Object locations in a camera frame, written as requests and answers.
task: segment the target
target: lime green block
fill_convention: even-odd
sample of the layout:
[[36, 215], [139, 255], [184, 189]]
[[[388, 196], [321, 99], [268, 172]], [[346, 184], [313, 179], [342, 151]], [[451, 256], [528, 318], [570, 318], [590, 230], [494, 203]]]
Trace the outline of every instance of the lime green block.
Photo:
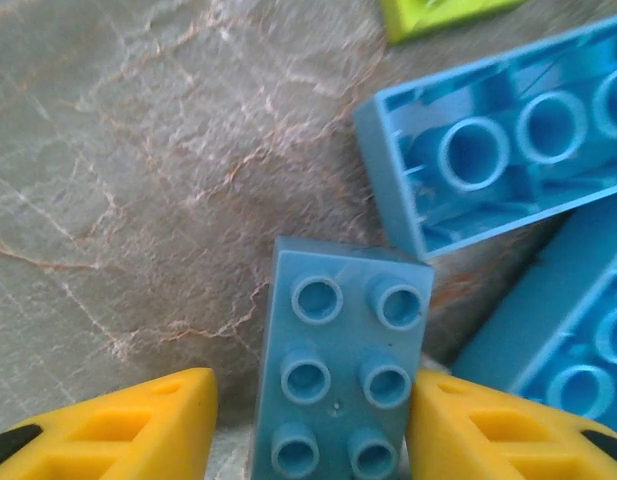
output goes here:
[[458, 23], [525, 0], [381, 0], [390, 41], [401, 42], [429, 30]]

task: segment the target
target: marble surface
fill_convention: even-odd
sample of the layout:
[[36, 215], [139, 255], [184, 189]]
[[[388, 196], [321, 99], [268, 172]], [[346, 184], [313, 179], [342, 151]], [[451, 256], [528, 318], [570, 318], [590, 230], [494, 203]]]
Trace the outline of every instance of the marble surface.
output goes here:
[[[613, 13], [530, 0], [388, 48], [375, 0], [0, 0], [0, 430], [205, 365], [237, 462], [274, 238], [386, 243], [354, 106]], [[424, 350], [451, 360], [558, 221], [436, 260]]]

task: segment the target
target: yellow plastic piece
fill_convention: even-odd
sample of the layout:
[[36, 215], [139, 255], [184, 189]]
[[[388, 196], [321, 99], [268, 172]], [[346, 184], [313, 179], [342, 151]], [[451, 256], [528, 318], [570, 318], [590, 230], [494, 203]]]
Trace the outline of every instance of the yellow plastic piece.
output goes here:
[[0, 480], [200, 480], [216, 417], [214, 373], [185, 370], [21, 422], [43, 433]]
[[407, 432], [413, 480], [617, 480], [579, 432], [591, 420], [442, 373], [417, 375]]
[[526, 0], [381, 0], [388, 36], [393, 43]]

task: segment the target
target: lego duplo brick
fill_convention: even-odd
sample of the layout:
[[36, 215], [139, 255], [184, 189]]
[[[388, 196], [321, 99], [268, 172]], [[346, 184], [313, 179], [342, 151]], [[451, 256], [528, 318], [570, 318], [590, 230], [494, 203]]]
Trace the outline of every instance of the lego duplo brick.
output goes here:
[[617, 195], [568, 219], [453, 373], [617, 431]]
[[387, 236], [421, 260], [617, 193], [617, 16], [380, 91], [354, 119]]
[[277, 239], [253, 480], [396, 478], [433, 273], [395, 250]]
[[513, 8], [525, 0], [381, 0], [391, 42]]
[[212, 370], [178, 372], [0, 434], [0, 480], [198, 480], [216, 417]]
[[406, 438], [417, 480], [617, 480], [616, 432], [428, 370]]

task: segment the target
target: rectangular hole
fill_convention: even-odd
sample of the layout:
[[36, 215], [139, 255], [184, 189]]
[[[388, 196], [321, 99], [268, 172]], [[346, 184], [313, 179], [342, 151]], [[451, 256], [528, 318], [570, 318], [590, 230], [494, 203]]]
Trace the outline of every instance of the rectangular hole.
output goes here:
[[482, 112], [512, 107], [519, 98], [512, 68], [495, 73], [473, 87], [476, 104]]
[[408, 90], [407, 92], [392, 95], [391, 97], [386, 98], [386, 110], [388, 110], [388, 112], [392, 112], [400, 107], [403, 107], [404, 105], [413, 103], [417, 100], [418, 95], [419, 93], [416, 90]]
[[405, 170], [409, 170], [417, 166], [417, 158], [414, 155], [414, 149], [412, 145], [414, 139], [411, 135], [404, 135], [397, 139], [397, 145], [399, 146], [399, 153], [401, 153], [402, 165]]
[[151, 392], [155, 395], [170, 395], [175, 393], [181, 388], [180, 380], [173, 380], [171, 382], [162, 383], [152, 388]]
[[117, 459], [109, 456], [49, 457], [20, 480], [99, 480]]
[[466, 395], [466, 393], [468, 393], [463, 388], [447, 383], [438, 383], [437, 386], [439, 387], [439, 390], [450, 395]]
[[571, 38], [555, 45], [543, 47], [518, 57], [514, 62], [519, 68], [527, 68], [542, 62], [554, 62], [566, 52], [573, 51], [579, 43], [579, 38]]
[[108, 410], [88, 419], [70, 439], [88, 442], [131, 442], [152, 414], [136, 410]]
[[545, 442], [550, 439], [541, 424], [515, 411], [475, 412], [470, 420], [491, 442]]
[[595, 43], [605, 42], [614, 37], [617, 37], [617, 25], [592, 33], [588, 39], [588, 43], [594, 45]]
[[501, 65], [487, 65], [477, 70], [472, 70], [466, 73], [459, 74], [453, 78], [443, 82], [429, 85], [421, 94], [421, 101], [424, 105], [430, 105], [433, 102], [445, 97], [448, 94], [454, 93], [457, 90], [474, 85], [475, 83], [483, 82], [493, 75], [501, 72]]
[[524, 456], [511, 460], [526, 480], [597, 480], [590, 466], [570, 455]]

